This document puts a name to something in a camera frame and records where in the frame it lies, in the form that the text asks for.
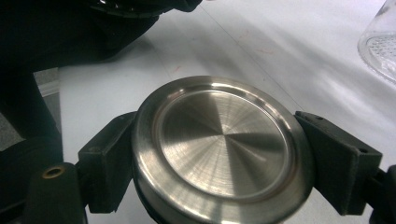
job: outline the table surface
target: table surface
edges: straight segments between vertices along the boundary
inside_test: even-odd
[[[190,76],[230,77],[276,98],[290,112],[320,115],[396,163],[396,86],[357,52],[360,35],[384,1],[205,0],[192,13],[171,11],[106,62],[59,70],[64,158],[116,116],[136,111],[161,85]],[[285,223],[368,223],[340,217],[313,190]],[[89,222],[155,223],[130,184],[117,213]]]

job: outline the metal rim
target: metal rim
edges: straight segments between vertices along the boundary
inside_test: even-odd
[[[193,153],[189,149],[178,150],[183,144],[181,140],[189,139],[191,134],[181,133],[174,128],[174,123],[179,120],[182,120],[181,125],[193,122],[179,113],[191,108],[187,106],[188,103],[194,107],[203,98],[214,101],[226,99],[227,104],[223,104],[227,107],[245,107],[253,111],[250,116],[259,125],[250,122],[249,131],[265,132],[261,128],[262,124],[273,132],[278,130],[279,135],[274,137],[278,139],[277,146],[280,147],[277,148],[281,152],[277,152],[276,157],[265,154],[267,159],[271,159],[268,161],[271,172],[259,167],[241,173],[244,165],[239,164],[236,172],[242,176],[238,179],[247,182],[245,176],[255,176],[255,183],[251,185],[235,181],[232,174],[230,178],[224,177],[224,172],[235,172],[233,167],[227,168],[228,163],[220,169],[223,173],[212,175],[210,180],[210,175],[196,174],[198,170],[205,169],[203,165],[190,163],[198,168],[185,172],[180,165],[184,160],[180,154],[193,156]],[[205,133],[196,131],[200,129],[196,122],[191,126],[194,126],[194,129],[190,129],[192,135]],[[218,146],[205,148],[209,148],[212,153],[213,150],[222,150],[222,146],[228,143],[235,146],[238,142],[233,143],[232,138],[236,137],[233,132],[244,132],[245,129],[245,126],[227,129],[232,132],[230,136],[233,134],[229,137],[223,127],[222,133],[217,134],[216,138],[210,136]],[[169,223],[277,223],[293,214],[313,188],[313,158],[304,132],[294,116],[271,96],[228,78],[187,77],[168,83],[152,93],[136,115],[133,151],[136,187],[150,207]],[[209,164],[220,163],[219,159],[206,160],[210,161]],[[266,176],[266,180],[257,178],[259,175]]]

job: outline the metal container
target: metal container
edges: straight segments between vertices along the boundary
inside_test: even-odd
[[[158,223],[279,223],[313,188],[294,116],[227,78],[160,87],[139,108],[132,140],[134,183]]]

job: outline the transparent container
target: transparent container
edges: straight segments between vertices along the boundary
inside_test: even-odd
[[[361,58],[396,85],[396,0],[387,0],[358,44]]]

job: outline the brushed stainless steel disc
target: brushed stainless steel disc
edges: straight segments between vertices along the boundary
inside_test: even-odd
[[[313,187],[313,158],[293,115],[221,77],[187,77],[141,105],[135,183],[165,223],[277,223]]]

